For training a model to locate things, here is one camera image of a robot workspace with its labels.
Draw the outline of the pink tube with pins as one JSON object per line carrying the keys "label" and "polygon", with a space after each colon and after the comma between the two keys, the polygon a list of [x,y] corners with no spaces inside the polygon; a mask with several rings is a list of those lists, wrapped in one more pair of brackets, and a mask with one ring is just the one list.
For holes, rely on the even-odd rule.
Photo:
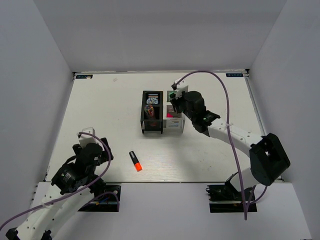
{"label": "pink tube with pins", "polygon": [[144,113],[146,118],[149,120],[154,120],[156,118],[155,110],[152,104],[146,104],[144,106]]}

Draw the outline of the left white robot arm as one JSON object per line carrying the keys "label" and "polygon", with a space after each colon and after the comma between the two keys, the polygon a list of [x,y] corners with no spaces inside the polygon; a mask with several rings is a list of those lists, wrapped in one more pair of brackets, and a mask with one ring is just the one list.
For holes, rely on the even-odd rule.
{"label": "left white robot arm", "polygon": [[29,216],[6,232],[8,240],[51,240],[79,209],[114,195],[102,176],[95,173],[98,166],[109,166],[114,158],[107,139],[80,132],[78,140],[72,147],[74,155],[53,176],[39,205],[18,214]]}

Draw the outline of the blue glue jar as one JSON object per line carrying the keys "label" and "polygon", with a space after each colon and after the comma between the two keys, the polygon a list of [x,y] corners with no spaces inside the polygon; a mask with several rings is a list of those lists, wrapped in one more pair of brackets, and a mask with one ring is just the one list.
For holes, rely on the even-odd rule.
{"label": "blue glue jar", "polygon": [[148,105],[158,105],[159,104],[159,99],[157,97],[149,97],[146,100],[146,104],[148,104]]}

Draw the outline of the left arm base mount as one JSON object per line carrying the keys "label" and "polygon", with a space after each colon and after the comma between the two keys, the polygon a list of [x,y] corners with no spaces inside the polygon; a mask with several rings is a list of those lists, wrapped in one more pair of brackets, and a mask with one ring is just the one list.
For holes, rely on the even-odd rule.
{"label": "left arm base mount", "polygon": [[92,200],[78,211],[92,213],[117,213],[120,210],[121,190],[122,186],[120,184],[107,184],[104,192],[109,193],[105,193],[104,195]]}

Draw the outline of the green capped black highlighter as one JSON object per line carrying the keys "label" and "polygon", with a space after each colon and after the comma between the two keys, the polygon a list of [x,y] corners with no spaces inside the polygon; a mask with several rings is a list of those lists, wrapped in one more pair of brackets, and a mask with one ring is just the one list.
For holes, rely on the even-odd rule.
{"label": "green capped black highlighter", "polygon": [[176,97],[176,93],[175,92],[171,92],[170,94],[169,94],[169,99],[171,100],[171,99],[174,99]]}

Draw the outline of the orange capped black highlighter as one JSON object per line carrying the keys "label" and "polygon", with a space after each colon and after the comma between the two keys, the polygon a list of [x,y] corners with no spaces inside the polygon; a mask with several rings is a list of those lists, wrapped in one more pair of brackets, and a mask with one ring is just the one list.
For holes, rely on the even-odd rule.
{"label": "orange capped black highlighter", "polygon": [[130,151],[129,152],[129,156],[130,156],[130,158],[132,160],[132,163],[133,163],[136,171],[140,172],[143,168],[142,168],[142,166],[141,166],[136,154],[134,153],[134,151]]}

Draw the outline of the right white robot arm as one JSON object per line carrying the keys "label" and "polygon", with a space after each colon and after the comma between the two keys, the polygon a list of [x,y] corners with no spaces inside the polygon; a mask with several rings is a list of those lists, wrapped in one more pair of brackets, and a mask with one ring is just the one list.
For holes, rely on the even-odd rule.
{"label": "right white robot arm", "polygon": [[290,167],[290,160],[275,134],[261,136],[228,125],[219,115],[207,110],[199,92],[182,92],[180,96],[172,93],[170,102],[174,111],[184,114],[196,131],[233,145],[248,156],[250,166],[233,174],[225,182],[225,192],[229,198],[236,200],[245,189],[257,184],[270,186]]}

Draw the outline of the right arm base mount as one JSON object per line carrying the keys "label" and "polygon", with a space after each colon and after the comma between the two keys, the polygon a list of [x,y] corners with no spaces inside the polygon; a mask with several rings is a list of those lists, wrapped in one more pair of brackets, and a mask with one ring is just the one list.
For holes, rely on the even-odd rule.
{"label": "right arm base mount", "polygon": [[210,213],[244,213],[241,192],[230,183],[234,177],[239,179],[237,172],[223,184],[207,185],[205,191],[208,194]]}

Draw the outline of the pink capped black highlighter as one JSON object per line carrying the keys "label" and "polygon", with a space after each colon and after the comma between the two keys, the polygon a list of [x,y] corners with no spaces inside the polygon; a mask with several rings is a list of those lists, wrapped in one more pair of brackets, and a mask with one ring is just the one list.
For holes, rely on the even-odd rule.
{"label": "pink capped black highlighter", "polygon": [[172,113],[167,113],[167,114],[166,114],[166,117],[167,117],[167,118],[175,118],[175,115],[172,114]]}

